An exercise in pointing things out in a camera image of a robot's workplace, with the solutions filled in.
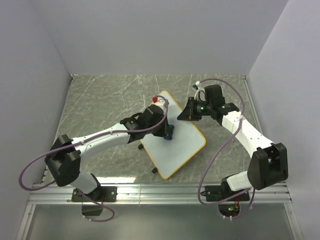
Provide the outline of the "white board with yellow frame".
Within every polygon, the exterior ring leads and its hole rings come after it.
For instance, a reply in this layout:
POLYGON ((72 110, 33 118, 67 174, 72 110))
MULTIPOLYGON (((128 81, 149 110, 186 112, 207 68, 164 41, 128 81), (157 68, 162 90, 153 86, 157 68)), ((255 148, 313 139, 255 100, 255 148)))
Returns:
POLYGON ((140 142, 159 175, 166 180, 206 145, 206 138, 193 122, 177 120, 183 109, 167 90, 160 95, 169 102, 167 120, 174 126, 172 139, 148 134, 140 142))

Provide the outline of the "blue whiteboard eraser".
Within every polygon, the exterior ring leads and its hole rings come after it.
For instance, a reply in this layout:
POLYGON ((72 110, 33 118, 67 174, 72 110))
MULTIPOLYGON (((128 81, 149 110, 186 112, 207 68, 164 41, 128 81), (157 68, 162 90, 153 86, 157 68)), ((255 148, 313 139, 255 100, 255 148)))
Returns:
POLYGON ((167 124, 165 126, 165 128, 164 128, 164 136, 163 136, 163 138, 165 140, 172 140, 174 128, 175 127, 172 124, 167 124))

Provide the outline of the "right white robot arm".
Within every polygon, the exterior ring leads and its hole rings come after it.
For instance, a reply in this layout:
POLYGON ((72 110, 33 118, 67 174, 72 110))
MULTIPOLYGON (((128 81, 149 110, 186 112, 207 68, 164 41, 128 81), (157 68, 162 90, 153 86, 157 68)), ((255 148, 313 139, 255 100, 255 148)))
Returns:
POLYGON ((177 119, 199 121, 210 116, 241 143, 251 158, 246 171, 222 179, 220 197, 232 200, 243 190, 262 190, 288 179, 288 154, 283 143, 272 142, 253 127, 234 103, 225 101, 220 85, 201 87, 197 82, 193 88, 195 96, 188 99, 177 119))

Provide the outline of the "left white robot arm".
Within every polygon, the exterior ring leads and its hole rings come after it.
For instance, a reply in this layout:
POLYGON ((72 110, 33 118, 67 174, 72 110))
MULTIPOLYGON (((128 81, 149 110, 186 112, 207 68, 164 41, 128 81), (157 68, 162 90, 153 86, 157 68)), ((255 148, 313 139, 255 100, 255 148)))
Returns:
POLYGON ((110 128, 91 135, 69 138, 59 136, 45 157, 45 163, 59 187, 71 185, 89 201, 101 196, 97 178, 81 170, 81 162, 112 147, 142 140, 146 135, 172 139, 174 127, 168 123, 169 101, 155 96, 143 112, 122 119, 110 128))

